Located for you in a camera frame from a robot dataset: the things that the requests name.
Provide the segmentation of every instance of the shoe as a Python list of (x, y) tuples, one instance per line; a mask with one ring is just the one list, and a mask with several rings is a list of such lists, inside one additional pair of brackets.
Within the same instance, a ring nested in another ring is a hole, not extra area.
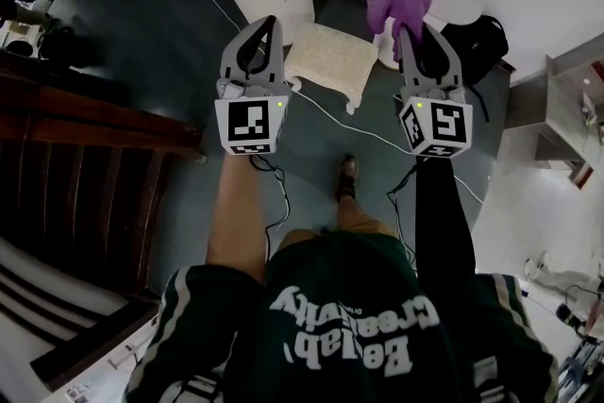
[(537, 260), (537, 268), (546, 272), (549, 270), (549, 254), (547, 252), (541, 254), (539, 260)]
[(353, 198), (357, 197), (355, 191), (355, 182), (359, 176), (359, 163), (357, 158), (347, 153), (340, 165), (340, 178), (338, 179), (338, 188), (336, 189), (336, 200), (340, 203), (340, 199), (344, 195), (350, 195)]
[(525, 262), (525, 278), (528, 282), (536, 278), (539, 275), (539, 268), (535, 265), (532, 259), (528, 259)]

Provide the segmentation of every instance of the chair leg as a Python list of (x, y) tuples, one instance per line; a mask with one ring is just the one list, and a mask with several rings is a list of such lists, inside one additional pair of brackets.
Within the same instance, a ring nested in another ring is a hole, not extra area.
[(350, 115), (355, 113), (355, 109), (361, 105), (360, 98), (348, 98), (350, 101), (346, 103), (346, 112)]
[(297, 76), (285, 76), (285, 80), (292, 85), (292, 91), (298, 92), (302, 89), (302, 81)]

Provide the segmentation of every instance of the white cable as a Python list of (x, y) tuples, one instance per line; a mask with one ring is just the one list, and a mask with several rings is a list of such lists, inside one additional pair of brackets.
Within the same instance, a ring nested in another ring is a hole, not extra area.
[(277, 226), (277, 230), (279, 230), (281, 226), (285, 223), (285, 221), (290, 217), (290, 201), (288, 200), (287, 194), (285, 193), (285, 186), (283, 185), (283, 180), (277, 176), (277, 181), (279, 182), (279, 187), (281, 188), (281, 192), (283, 193), (283, 200), (285, 200), (285, 215), (283, 215), (281, 223)]
[(235, 28), (239, 32), (241, 32), (242, 31), (241, 28), (237, 24), (235, 24), (235, 21), (233, 21), (230, 17), (228, 17), (227, 13), (223, 11), (222, 7), (220, 7), (220, 4), (218, 4), (218, 2), (216, 2), (215, 0), (211, 0), (211, 1), (214, 3), (214, 6), (216, 6), (223, 13), (223, 15), (228, 19), (228, 21), (231, 22), (233, 25), (235, 25)]
[(484, 205), (484, 202), (482, 200), (480, 200), (480, 198), (478, 198), (478, 195), (476, 195), (474, 192), (472, 192), (472, 189), (470, 189), (470, 187), (468, 187), (468, 185), (465, 181), (463, 181), (457, 175), (454, 175), (454, 177), (461, 185), (463, 185), (465, 190), (467, 190), (468, 193), (470, 193), (476, 199), (476, 201), (480, 203), (480, 205)]
[[(331, 118), (333, 121), (335, 121), (338, 125), (340, 125), (341, 127), (345, 127), (346, 129), (352, 129), (353, 131), (358, 131), (359, 133), (363, 133), (365, 135), (369, 135), (369, 136), (373, 136), (374, 138), (377, 138), (378, 140), (380, 140), (381, 142), (384, 142), (386, 144), (389, 144), (392, 148), (396, 148), (398, 151), (404, 153), (405, 155), (413, 155), (413, 153), (411, 151), (407, 151), (404, 150), (403, 148), (401, 148), (400, 146), (398, 146), (397, 144), (391, 143), (388, 140), (384, 140), (381, 136), (378, 136), (376, 133), (371, 133), (370, 131), (364, 131), (362, 129), (358, 129), (356, 127), (353, 126), (349, 126), (349, 125), (345, 125), (344, 123), (341, 123), (339, 120), (337, 120), (336, 118), (334, 118), (333, 116), (331, 116), (331, 114), (329, 114), (326, 110), (324, 110), (316, 101), (314, 101), (313, 99), (310, 99), (308, 96), (302, 94), (302, 92), (296, 92), (294, 91), (297, 95), (302, 96), (304, 99), (306, 99), (307, 101), (310, 101), (314, 106), (316, 106), (318, 109), (320, 109), (324, 114), (326, 114), (329, 118)], [(470, 187), (467, 186), (467, 184), (461, 179), (459, 178), (457, 175), (455, 175), (455, 179), (457, 181), (460, 182), (461, 185), (463, 185), (463, 187), (477, 200), (477, 202), (480, 203), (480, 205), (483, 205), (484, 202), (482, 200), (480, 200), (480, 198), (478, 198), (478, 195), (476, 195), (474, 192), (472, 192), (472, 190), (470, 189)]]
[(313, 99), (310, 99), (308, 96), (302, 94), (302, 92), (297, 92), (294, 91), (298, 96), (302, 96), (304, 99), (306, 99), (307, 101), (310, 101), (314, 106), (316, 106), (318, 109), (320, 109), (324, 114), (326, 114), (329, 118), (331, 118), (333, 121), (335, 121), (338, 125), (340, 125), (341, 127), (345, 127), (346, 129), (352, 129), (353, 131), (357, 131), (359, 133), (362, 133), (364, 135), (369, 135), (369, 136), (373, 136), (374, 138), (377, 138), (378, 140), (380, 140), (381, 142), (384, 142), (386, 144), (389, 144), (392, 148), (396, 148), (398, 151), (402, 151), (403, 153), (405, 153), (405, 155), (412, 155), (411, 151), (406, 151), (403, 148), (401, 148), (400, 146), (398, 146), (397, 144), (391, 143), (388, 140), (384, 140), (381, 136), (378, 136), (376, 133), (372, 133), (371, 131), (365, 131), (363, 129), (358, 129), (357, 127), (353, 127), (353, 126), (349, 126), (349, 125), (345, 125), (344, 123), (341, 123), (339, 120), (337, 120), (336, 118), (334, 118), (333, 116), (331, 116), (331, 114), (329, 114), (327, 111), (325, 111), (316, 101), (314, 101)]

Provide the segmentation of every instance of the foot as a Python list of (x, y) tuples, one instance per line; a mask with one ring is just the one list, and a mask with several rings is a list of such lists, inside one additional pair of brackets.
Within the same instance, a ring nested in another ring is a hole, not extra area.
[(357, 197), (355, 182), (359, 176), (359, 163), (354, 155), (347, 153), (340, 165), (340, 178), (336, 189), (336, 200), (340, 203), (343, 196)]

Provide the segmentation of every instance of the black cable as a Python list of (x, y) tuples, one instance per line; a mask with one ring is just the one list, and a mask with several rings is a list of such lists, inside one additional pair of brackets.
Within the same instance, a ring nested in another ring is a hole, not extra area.
[(134, 356), (134, 361), (136, 362), (137, 366), (139, 365), (139, 357), (136, 355), (136, 349), (134, 347), (132, 347), (130, 344), (126, 344), (126, 349), (128, 351), (132, 351), (132, 356)]
[(405, 242), (405, 236), (403, 235), (403, 230), (400, 226), (400, 213), (398, 211), (398, 200), (396, 199), (396, 194), (398, 192), (400, 192), (403, 188), (405, 188), (405, 186), (407, 186), (407, 183), (409, 182), (411, 175), (413, 175), (417, 171), (417, 169), (419, 168), (419, 165), (426, 162), (427, 160), (428, 160), (427, 158), (418, 158), (417, 162), (415, 162), (415, 164), (412, 166), (412, 168), (405, 174), (405, 176), (403, 176), (403, 179), (400, 180), (398, 185), (396, 185), (393, 189), (391, 189), (389, 192), (386, 193), (386, 196), (390, 200), (390, 203), (393, 204), (394, 213), (396, 214), (396, 227), (398, 229), (398, 238), (399, 238), (400, 242), (405, 246), (405, 253), (407, 255), (407, 260), (409, 261), (409, 264), (411, 266), (415, 262), (416, 255), (415, 255), (415, 251)]
[[(255, 159), (258, 159), (261, 162), (263, 162), (266, 165), (266, 167), (260, 166), (256, 162)], [(269, 229), (276, 227), (276, 226), (280, 226), (281, 224), (285, 223), (285, 221), (288, 218), (290, 218), (290, 212), (292, 211), (292, 205), (290, 203), (290, 197), (287, 195), (287, 190), (285, 189), (285, 172), (283, 171), (283, 169), (279, 166), (272, 165), (269, 160), (267, 160), (264, 157), (261, 157), (260, 155), (252, 155), (251, 157), (249, 157), (249, 162), (252, 164), (252, 166), (254, 168), (256, 168), (260, 172), (264, 172), (264, 173), (272, 172), (273, 173), (273, 175), (277, 179), (277, 182), (279, 183), (279, 187), (281, 188), (281, 191), (283, 192), (283, 200), (285, 201), (285, 214), (279, 220), (277, 220), (273, 224), (266, 226), (266, 228), (264, 229), (264, 234), (266, 235), (266, 245), (267, 245), (266, 261), (268, 262), (268, 260), (271, 257), (271, 236), (269, 234)]]
[(486, 121), (487, 123), (491, 123), (491, 118), (489, 118), (489, 111), (487, 110), (487, 105), (484, 102), (484, 99), (482, 99), (482, 95), (480, 94), (480, 92), (478, 92), (478, 90), (474, 86), (466, 84), (465, 87), (470, 90), (475, 97), (478, 98), (480, 107), (482, 108), (482, 114), (484, 114), (484, 121)]
[(578, 286), (577, 284), (573, 284), (572, 286), (568, 286), (566, 288), (566, 291), (564, 291), (564, 304), (566, 306), (568, 306), (568, 291), (570, 291), (573, 287), (576, 287), (577, 289), (579, 289), (580, 291), (584, 291), (585, 293), (589, 293), (589, 294), (593, 294), (595, 295), (598, 299), (602, 298), (602, 295), (600, 293), (596, 293), (594, 291), (590, 291), (589, 289), (584, 289), (581, 286)]

